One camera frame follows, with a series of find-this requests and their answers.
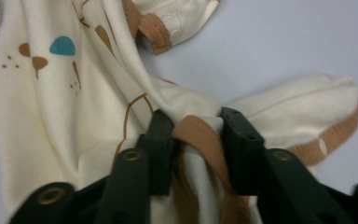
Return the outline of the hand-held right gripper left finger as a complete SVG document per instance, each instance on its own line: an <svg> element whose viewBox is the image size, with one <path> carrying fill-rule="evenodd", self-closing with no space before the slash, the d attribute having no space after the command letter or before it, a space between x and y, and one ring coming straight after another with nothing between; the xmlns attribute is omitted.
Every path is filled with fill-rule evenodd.
<svg viewBox="0 0 358 224"><path fill-rule="evenodd" d="M136 146L149 157L149 192L151 195L169 195L171 187L172 153L175 143L171 137L173 123L162 111L156 110L146 133L141 134Z"/></svg>

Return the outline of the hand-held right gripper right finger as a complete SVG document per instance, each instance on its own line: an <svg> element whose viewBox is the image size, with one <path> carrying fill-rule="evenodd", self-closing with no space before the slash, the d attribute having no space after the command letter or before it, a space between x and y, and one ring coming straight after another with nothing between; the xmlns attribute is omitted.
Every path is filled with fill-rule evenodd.
<svg viewBox="0 0 358 224"><path fill-rule="evenodd" d="M257 165L260 162L264 138L238 110L223 107L222 141L229 181L238 195L252 196L258 192Z"/></svg>

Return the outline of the cream baby bodysuit brown trim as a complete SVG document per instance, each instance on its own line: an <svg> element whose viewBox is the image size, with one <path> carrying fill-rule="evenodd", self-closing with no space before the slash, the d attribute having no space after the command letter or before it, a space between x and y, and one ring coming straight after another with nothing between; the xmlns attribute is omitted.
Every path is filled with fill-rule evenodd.
<svg viewBox="0 0 358 224"><path fill-rule="evenodd" d="M135 45L162 53L196 34L220 0L0 0L0 171L8 212L54 181L77 188L108 174L155 111L179 143L171 196L154 224L254 224L233 193L221 106L150 75Z"/></svg>

